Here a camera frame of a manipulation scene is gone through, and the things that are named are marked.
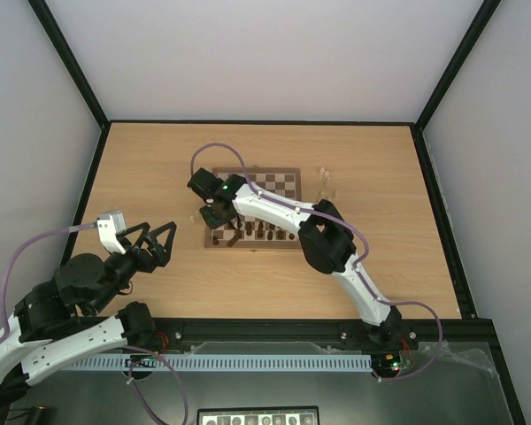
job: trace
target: wooden chessboard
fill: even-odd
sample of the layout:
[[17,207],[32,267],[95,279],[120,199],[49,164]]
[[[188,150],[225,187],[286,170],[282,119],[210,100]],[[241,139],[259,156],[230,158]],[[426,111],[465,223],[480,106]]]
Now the wooden chessboard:
[[[213,168],[212,173],[222,180],[230,174],[242,175],[241,168]],[[248,170],[250,179],[260,188],[289,199],[301,200],[301,170],[299,168],[260,168]],[[214,230],[206,229],[205,248],[236,250],[301,249],[297,235],[255,217],[240,216],[240,230],[230,223]]]

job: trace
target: robotic arm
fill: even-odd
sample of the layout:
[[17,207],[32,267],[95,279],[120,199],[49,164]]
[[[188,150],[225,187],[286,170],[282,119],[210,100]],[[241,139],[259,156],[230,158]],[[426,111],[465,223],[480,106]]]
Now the robotic arm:
[[[85,330],[76,307],[84,316],[96,316],[116,295],[124,295],[135,273],[166,266],[175,223],[152,231],[145,222],[126,229],[122,212],[116,211],[101,214],[96,226],[109,258],[103,262],[81,254],[70,259],[19,301],[10,316],[10,334],[0,343],[0,406],[75,361],[124,345],[144,346],[153,337],[155,325],[145,304],[131,303]],[[130,243],[126,236],[137,231],[139,237]],[[158,236],[166,231],[160,244]]]
[[231,174],[223,182],[203,168],[193,174],[187,186],[205,201],[206,206],[200,213],[209,228],[218,228],[243,215],[265,220],[298,235],[307,263],[340,282],[354,301],[361,320],[370,329],[370,338],[378,344],[389,340],[401,320],[401,313],[396,307],[380,302],[386,298],[357,262],[353,234],[338,223],[306,212],[314,210],[342,220],[332,203],[322,200],[313,205],[264,190],[255,193],[239,175]]

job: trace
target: purple cable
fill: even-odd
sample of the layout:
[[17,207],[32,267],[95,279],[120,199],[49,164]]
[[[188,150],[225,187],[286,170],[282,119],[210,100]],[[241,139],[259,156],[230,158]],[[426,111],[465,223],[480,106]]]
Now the purple cable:
[[[185,407],[185,416],[183,417],[183,423],[181,425],[185,425],[187,423],[187,419],[189,418],[189,404],[187,403],[187,392],[185,391],[185,387],[183,386],[183,382],[181,381],[181,378],[179,377],[179,374],[175,369],[173,369],[173,366],[171,366],[171,363],[169,363],[165,358],[156,352],[151,352],[150,350],[146,350],[145,348],[140,347],[134,347],[132,345],[125,345],[123,348],[127,350],[132,350],[134,352],[144,352],[146,354],[149,354],[155,358],[157,358],[159,361],[161,361],[165,367],[169,369],[169,371],[173,374],[175,379],[177,380],[177,383],[179,384],[179,390],[181,391],[181,396],[183,398],[183,405]],[[145,401],[145,398],[143,397],[142,392],[138,388],[138,385],[135,383],[134,378],[132,377],[132,371],[134,370],[134,367],[137,365],[138,362],[132,363],[130,366],[130,369],[127,371],[127,377],[131,379],[130,381],[132,385],[134,386],[135,393],[140,398],[140,403],[142,403],[143,408],[147,412],[147,414],[150,416],[150,418],[157,424],[157,425],[168,425],[167,422],[163,422],[161,418],[159,418],[153,410],[151,410],[151,407],[148,406],[148,402]]]
[[[218,143],[218,142],[208,143],[205,146],[201,146],[199,149],[197,149],[195,151],[195,153],[193,154],[193,156],[191,157],[191,163],[190,163],[191,175],[193,175],[193,173],[195,172],[194,171],[194,167],[195,167],[195,158],[196,158],[196,156],[199,153],[201,153],[202,151],[204,151],[205,149],[211,148],[212,146],[219,146],[219,147],[222,147],[222,148],[226,148],[226,149],[228,149],[229,151],[231,151],[232,153],[234,153],[236,155],[236,157],[238,158],[238,161],[240,161],[240,165],[242,166],[242,171],[243,171],[243,174],[244,174],[244,178],[246,179],[246,182],[248,183],[248,186],[250,187],[250,190],[252,192],[254,192],[256,195],[262,197],[263,199],[266,199],[266,200],[268,200],[270,202],[273,202],[274,204],[284,206],[284,207],[286,207],[286,208],[288,208],[290,210],[295,210],[295,207],[292,204],[288,204],[286,202],[280,201],[279,199],[275,199],[273,197],[269,197],[266,193],[264,193],[264,192],[266,192],[265,190],[260,189],[260,191],[262,193],[258,194],[258,189],[256,189],[256,187],[254,186],[254,184],[251,181],[250,177],[248,176],[248,170],[246,168],[246,165],[244,164],[244,160],[242,159],[242,155],[240,155],[238,153],[238,151],[236,149],[234,149],[232,146],[229,146],[229,145],[227,145],[225,143]],[[347,228],[354,235],[356,235],[360,239],[360,241],[362,241],[362,244],[364,245],[364,253],[361,256],[359,256],[358,259],[356,261],[354,261],[354,263],[352,264],[352,266],[354,267],[355,270],[357,268],[358,263],[360,263],[362,260],[364,260],[368,256],[368,254],[370,252],[368,241],[366,240],[364,235],[362,235],[360,233],[360,231],[358,229],[354,228],[350,224],[348,224],[348,223],[346,223],[346,222],[344,222],[344,221],[342,221],[340,219],[337,219],[336,217],[333,217],[332,215],[325,214],[324,212],[315,211],[315,210],[312,210],[312,209],[309,209],[309,208],[303,208],[303,209],[301,209],[301,211],[303,213],[316,215],[316,216],[322,217],[323,219],[331,220],[331,221],[333,221],[333,222],[335,222],[337,224],[340,224],[341,226],[344,226],[345,228]],[[396,376],[395,378],[381,378],[381,377],[379,377],[377,375],[377,373],[373,372],[373,375],[376,378],[378,378],[378,381],[379,382],[383,382],[383,383],[392,383],[392,382],[395,382],[395,381],[403,381],[405,379],[412,378],[412,377],[420,374],[422,371],[427,369],[429,366],[431,366],[435,362],[435,360],[439,356],[439,353],[441,352],[441,348],[443,346],[443,325],[441,323],[441,320],[439,319],[438,314],[431,307],[429,307],[428,305],[426,305],[424,303],[420,303],[419,301],[401,301],[401,302],[394,303],[392,301],[388,301],[386,299],[382,299],[381,297],[379,297],[373,291],[372,287],[368,284],[368,282],[366,281],[364,276],[359,271],[356,271],[356,274],[360,278],[360,281],[366,287],[366,290],[379,303],[384,304],[384,305],[389,305],[389,306],[418,305],[420,307],[423,307],[423,308],[427,309],[435,317],[436,326],[438,327],[438,331],[439,331],[438,344],[436,346],[435,352],[433,353],[433,355],[431,356],[431,358],[428,360],[427,363],[425,363],[422,367],[420,367],[419,369],[417,369],[414,372],[411,372],[408,375]]]
[[6,340],[8,335],[10,335],[10,323],[8,323],[8,310],[6,309],[6,290],[8,289],[8,279],[10,279],[10,273],[14,267],[14,263],[18,259],[19,255],[32,243],[37,242],[45,237],[63,235],[64,233],[73,233],[80,230],[86,230],[88,228],[94,228],[96,223],[89,224],[80,224],[79,226],[71,226],[70,228],[60,228],[58,230],[51,230],[50,232],[41,233],[40,235],[34,236],[31,239],[25,241],[19,248],[12,254],[10,261],[6,266],[4,271],[4,276],[2,277],[2,286],[0,287],[0,301],[2,307],[2,327],[4,328],[4,334],[0,336],[0,344]]

